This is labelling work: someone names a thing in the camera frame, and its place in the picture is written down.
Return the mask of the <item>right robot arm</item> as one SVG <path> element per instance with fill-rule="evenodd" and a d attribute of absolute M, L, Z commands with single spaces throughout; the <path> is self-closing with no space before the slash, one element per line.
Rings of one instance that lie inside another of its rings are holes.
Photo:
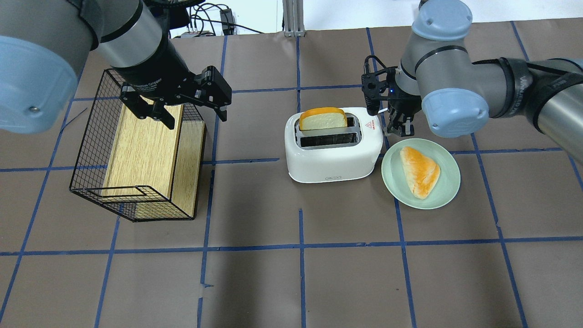
<path fill-rule="evenodd" d="M 432 133 L 469 135 L 492 118 L 523 115 L 582 162 L 582 60 L 472 62 L 465 37 L 472 12 L 460 0 L 423 0 L 404 54 L 392 73 L 396 90 L 414 98 Z"/>

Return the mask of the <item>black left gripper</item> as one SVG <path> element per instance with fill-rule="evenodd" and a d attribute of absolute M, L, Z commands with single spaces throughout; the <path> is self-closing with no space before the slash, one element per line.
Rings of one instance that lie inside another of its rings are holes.
<path fill-rule="evenodd" d="M 195 74 L 188 68 L 119 69 L 128 85 L 119 99 L 139 120 L 152 118 L 165 127 L 175 129 L 175 119 L 165 108 L 193 103 L 212 108 L 220 121 L 227 121 L 227 106 L 232 102 L 232 89 L 215 66 Z"/>

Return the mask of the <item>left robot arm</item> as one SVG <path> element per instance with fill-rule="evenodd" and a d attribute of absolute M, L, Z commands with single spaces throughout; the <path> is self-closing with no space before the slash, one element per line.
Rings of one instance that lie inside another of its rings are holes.
<path fill-rule="evenodd" d="M 136 118 L 175 119 L 184 103 L 212 108 L 227 120 L 232 89 L 214 66 L 189 71 L 169 41 L 169 20 L 152 8 L 183 9 L 198 0 L 3 0 L 1 129 L 43 133 L 78 86 L 89 52 L 98 50 L 123 79 L 119 99 Z"/>

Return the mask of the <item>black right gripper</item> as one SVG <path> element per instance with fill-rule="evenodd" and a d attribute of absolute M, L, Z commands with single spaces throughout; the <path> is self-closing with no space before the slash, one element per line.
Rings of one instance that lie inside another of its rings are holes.
<path fill-rule="evenodd" d="M 388 91 L 388 121 L 386 135 L 414 136 L 414 116 L 421 110 L 421 97 L 401 89 Z"/>

